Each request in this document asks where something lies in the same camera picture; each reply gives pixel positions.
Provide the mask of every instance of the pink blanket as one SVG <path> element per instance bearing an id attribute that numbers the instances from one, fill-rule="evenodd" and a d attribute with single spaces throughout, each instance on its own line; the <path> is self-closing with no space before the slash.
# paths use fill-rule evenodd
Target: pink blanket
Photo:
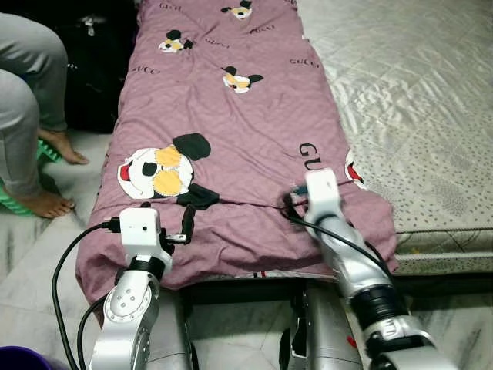
<path id="1" fill-rule="evenodd" d="M 329 274 L 317 245 L 277 206 L 308 170 L 331 167 L 347 219 L 397 266 L 391 205 L 361 189 L 294 0 L 147 0 L 139 20 L 90 224 L 150 197 L 162 225 L 178 232 L 183 204 L 206 208 L 163 278 L 172 289 L 211 274 Z M 156 160 L 137 165 L 130 157 L 143 148 Z M 86 297 L 105 294 L 123 266 L 118 234 L 90 234 L 76 266 Z"/>

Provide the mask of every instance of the cartoon character print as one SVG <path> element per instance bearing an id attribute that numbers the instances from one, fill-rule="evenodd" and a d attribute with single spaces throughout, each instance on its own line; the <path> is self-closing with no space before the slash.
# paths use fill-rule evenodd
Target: cartoon character print
<path id="1" fill-rule="evenodd" d="M 182 33 L 177 29 L 172 29 L 166 33 L 167 39 L 159 44 L 159 50 L 162 52 L 178 52 L 182 49 L 191 49 L 193 42 L 186 40 L 185 43 L 180 41 Z"/>
<path id="2" fill-rule="evenodd" d="M 261 75 L 250 75 L 248 77 L 236 75 L 236 68 L 229 66 L 223 68 L 227 74 L 223 77 L 226 87 L 230 87 L 236 94 L 243 94 L 250 90 L 252 83 L 259 82 L 263 77 Z"/>
<path id="3" fill-rule="evenodd" d="M 250 14 L 252 14 L 251 4 L 252 2 L 242 0 L 239 8 L 230 8 L 230 7 L 222 8 L 221 12 L 223 13 L 232 12 L 233 15 L 237 17 L 239 20 L 245 19 L 250 17 Z"/>
<path id="4" fill-rule="evenodd" d="M 346 165 L 344 168 L 344 172 L 346 173 L 346 177 L 349 180 L 353 180 L 354 183 L 361 189 L 367 189 L 367 187 L 363 184 L 363 178 L 357 174 L 356 170 L 353 168 L 354 165 L 354 154 L 351 149 L 347 152 L 346 155 Z"/>
<path id="5" fill-rule="evenodd" d="M 207 158 L 210 152 L 209 142 L 199 133 L 178 136 L 164 149 L 139 149 L 126 158 L 118 167 L 118 181 L 133 199 L 177 197 L 178 204 L 208 206 L 219 195 L 192 183 L 192 161 Z"/>

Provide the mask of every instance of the black cable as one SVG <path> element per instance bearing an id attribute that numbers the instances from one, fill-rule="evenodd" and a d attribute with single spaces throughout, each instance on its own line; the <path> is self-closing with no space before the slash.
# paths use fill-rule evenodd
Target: black cable
<path id="1" fill-rule="evenodd" d="M 82 319 L 79 323 L 79 330 L 77 330 L 77 355 L 79 356 L 79 366 L 81 370 L 87 370 L 86 362 L 84 361 L 84 348 L 82 347 L 82 340 L 84 335 L 84 327 L 86 326 L 86 321 L 91 315 L 91 313 L 93 313 L 97 309 L 97 307 L 105 301 L 107 296 L 108 295 L 105 294 L 96 302 L 91 304 L 91 307 L 89 307 L 87 311 L 84 312 L 84 315 L 82 316 Z"/>
<path id="2" fill-rule="evenodd" d="M 288 220 L 290 220 L 291 222 L 294 222 L 295 224 L 303 225 L 305 227 L 311 227 L 312 229 L 318 231 L 318 233 L 326 234 L 329 237 L 333 237 L 334 239 L 340 241 L 341 243 L 344 243 L 347 246 L 355 249 L 356 251 L 358 251 L 361 254 L 363 254 L 366 258 L 368 258 L 370 261 L 372 261 L 374 264 L 376 264 L 379 268 L 381 268 L 382 271 L 388 276 L 388 278 L 391 281 L 394 281 L 394 277 L 392 276 L 392 273 L 389 271 L 389 269 L 387 267 L 387 264 L 385 263 L 384 259 L 382 258 L 382 256 L 380 255 L 380 253 L 377 251 L 377 249 L 375 249 L 373 246 L 372 246 L 371 249 L 375 253 L 375 255 L 377 256 L 377 258 L 373 257 L 371 254 L 369 254 L 368 252 L 366 252 L 363 248 L 357 246 L 352 241 L 347 240 L 347 239 L 343 238 L 342 236 L 333 233 L 332 231 L 329 231 L 327 229 L 324 229 L 323 227 L 320 227 L 320 226 L 318 226 L 316 224 L 312 224 L 311 222 L 306 222 L 302 218 L 289 216 L 289 215 L 285 214 L 283 211 L 281 211 L 281 214 L 285 218 L 287 218 Z"/>
<path id="3" fill-rule="evenodd" d="M 60 270 L 62 269 L 62 266 L 65 263 L 65 260 L 67 259 L 67 256 L 69 255 L 69 253 L 72 251 L 72 249 L 74 249 L 74 247 L 77 245 L 78 242 L 80 242 L 81 239 L 83 239 L 87 234 L 93 232 L 94 230 L 103 229 L 106 227 L 108 227 L 108 223 L 105 222 L 105 223 L 90 227 L 87 230 L 84 230 L 65 250 L 63 255 L 60 257 L 59 263 L 56 265 L 55 272 L 53 273 L 53 279 L 52 279 L 53 307 L 55 309 L 56 321 L 59 325 L 60 335 L 62 336 L 63 349 L 65 349 L 65 355 L 67 356 L 67 359 L 69 360 L 69 365 L 70 365 L 71 370 L 79 370 L 79 368 L 77 367 L 77 364 L 75 363 L 75 359 L 74 359 L 74 356 L 72 354 L 72 350 L 70 349 L 70 343 L 69 343 L 69 339 L 67 338 L 67 331 L 65 329 L 65 323 L 63 322 L 62 310 L 60 309 L 59 294 L 58 294 L 58 290 L 57 290 L 57 283 L 58 283 L 58 279 L 59 279 L 59 275 L 60 275 Z"/>

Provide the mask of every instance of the leg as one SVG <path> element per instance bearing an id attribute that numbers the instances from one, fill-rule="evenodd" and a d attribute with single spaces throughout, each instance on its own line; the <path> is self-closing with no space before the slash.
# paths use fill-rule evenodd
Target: leg
<path id="1" fill-rule="evenodd" d="M 0 69 L 0 177 L 5 191 L 39 216 L 62 216 L 73 203 L 39 186 L 38 121 L 38 103 L 30 88 Z"/>
<path id="2" fill-rule="evenodd" d="M 67 55 L 58 36 L 28 19 L 0 13 L 0 68 L 21 76 L 39 105 L 39 136 L 70 163 L 87 163 L 66 135 Z"/>

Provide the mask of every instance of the bed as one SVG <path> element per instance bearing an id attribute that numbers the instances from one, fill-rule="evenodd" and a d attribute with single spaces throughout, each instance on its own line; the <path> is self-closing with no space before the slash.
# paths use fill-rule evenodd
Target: bed
<path id="1" fill-rule="evenodd" d="M 139 22 L 90 224 L 150 198 L 178 231 L 196 205 L 164 286 L 330 277 L 278 210 L 321 167 L 396 274 L 493 271 L 490 2 L 148 0 Z M 118 236 L 89 236 L 86 297 L 124 265 Z"/>

